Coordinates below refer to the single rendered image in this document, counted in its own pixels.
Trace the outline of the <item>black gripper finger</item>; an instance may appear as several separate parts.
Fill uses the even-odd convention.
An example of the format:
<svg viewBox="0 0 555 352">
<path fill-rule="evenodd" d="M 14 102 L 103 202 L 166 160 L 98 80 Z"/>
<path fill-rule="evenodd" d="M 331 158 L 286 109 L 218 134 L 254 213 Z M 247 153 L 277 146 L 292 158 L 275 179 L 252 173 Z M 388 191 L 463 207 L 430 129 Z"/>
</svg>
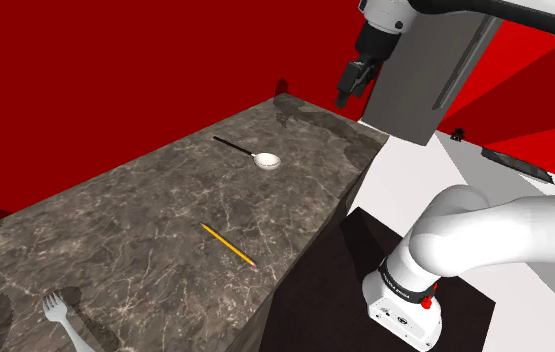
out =
<svg viewBox="0 0 555 352">
<path fill-rule="evenodd" d="M 369 56 L 359 56 L 356 63 L 359 71 L 353 83 L 353 95 L 360 98 L 367 85 L 376 77 L 378 61 Z"/>
<path fill-rule="evenodd" d="M 344 108 L 349 96 L 352 93 L 353 86 L 356 84 L 357 79 L 361 72 L 361 63 L 358 61 L 349 61 L 346 68 L 338 82 L 338 96 L 335 105 L 339 108 Z"/>
</svg>

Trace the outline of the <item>grey refrigerator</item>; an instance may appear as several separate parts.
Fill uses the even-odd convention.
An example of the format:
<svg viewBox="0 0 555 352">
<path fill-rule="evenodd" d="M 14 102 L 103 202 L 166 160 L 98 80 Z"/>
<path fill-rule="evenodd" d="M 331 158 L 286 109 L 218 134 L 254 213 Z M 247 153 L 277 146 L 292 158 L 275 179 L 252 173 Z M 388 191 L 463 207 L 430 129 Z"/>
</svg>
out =
<svg viewBox="0 0 555 352">
<path fill-rule="evenodd" d="M 361 121 L 426 145 L 502 23 L 474 12 L 417 15 L 381 67 Z"/>
</svg>

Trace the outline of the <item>dark grey flat slab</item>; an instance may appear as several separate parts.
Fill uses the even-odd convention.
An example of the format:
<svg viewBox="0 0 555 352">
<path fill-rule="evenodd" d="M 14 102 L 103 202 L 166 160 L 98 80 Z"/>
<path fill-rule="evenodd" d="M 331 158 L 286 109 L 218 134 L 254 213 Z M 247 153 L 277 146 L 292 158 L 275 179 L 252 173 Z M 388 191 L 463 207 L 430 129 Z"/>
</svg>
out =
<svg viewBox="0 0 555 352">
<path fill-rule="evenodd" d="M 533 179 L 549 184 L 554 183 L 552 176 L 546 170 L 529 162 L 487 148 L 481 149 L 481 155 L 490 161 L 511 168 Z"/>
</svg>

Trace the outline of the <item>yellow pencil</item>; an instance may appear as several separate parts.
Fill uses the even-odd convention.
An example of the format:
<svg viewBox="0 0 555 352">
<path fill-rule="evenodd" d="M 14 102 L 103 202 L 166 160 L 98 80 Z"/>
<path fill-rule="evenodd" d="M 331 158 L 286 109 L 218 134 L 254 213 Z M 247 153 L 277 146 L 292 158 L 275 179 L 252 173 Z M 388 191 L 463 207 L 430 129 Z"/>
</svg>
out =
<svg viewBox="0 0 555 352">
<path fill-rule="evenodd" d="M 219 234 L 217 231 L 215 231 L 208 224 L 201 222 L 200 225 L 208 233 L 210 233 L 213 237 L 218 239 L 227 248 L 229 248 L 231 251 L 233 251 L 236 255 L 238 255 L 240 258 L 242 258 L 245 262 L 247 262 L 253 268 L 256 268 L 256 269 L 258 268 L 258 264 L 253 259 L 251 259 L 246 253 L 244 253 L 242 250 L 237 248 L 233 243 L 231 243 L 229 240 L 227 240 L 225 237 L 223 237 L 221 234 Z"/>
</svg>

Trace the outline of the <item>dark robot stand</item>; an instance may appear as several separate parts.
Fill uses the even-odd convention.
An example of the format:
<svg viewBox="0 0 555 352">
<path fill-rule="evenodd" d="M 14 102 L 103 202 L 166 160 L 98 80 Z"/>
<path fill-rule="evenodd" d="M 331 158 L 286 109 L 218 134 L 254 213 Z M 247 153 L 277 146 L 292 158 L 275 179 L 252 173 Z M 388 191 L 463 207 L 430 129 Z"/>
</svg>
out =
<svg viewBox="0 0 555 352">
<path fill-rule="evenodd" d="M 259 352 L 416 352 L 367 314 L 362 280 L 401 237 L 357 208 L 323 231 L 274 295 Z M 431 352 L 483 352 L 495 303 L 455 278 L 440 279 L 443 329 Z"/>
</svg>

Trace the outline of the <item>white plastic fork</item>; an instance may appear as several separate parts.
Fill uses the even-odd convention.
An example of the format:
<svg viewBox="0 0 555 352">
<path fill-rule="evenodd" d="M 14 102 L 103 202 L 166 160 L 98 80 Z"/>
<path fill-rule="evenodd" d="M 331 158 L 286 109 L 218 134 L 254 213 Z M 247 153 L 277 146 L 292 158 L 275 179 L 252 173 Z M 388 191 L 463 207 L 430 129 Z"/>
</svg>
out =
<svg viewBox="0 0 555 352">
<path fill-rule="evenodd" d="M 67 318 L 68 307 L 64 300 L 55 292 L 46 295 L 42 300 L 45 317 L 50 322 L 60 323 L 68 334 L 76 352 L 96 352 L 74 329 Z"/>
</svg>

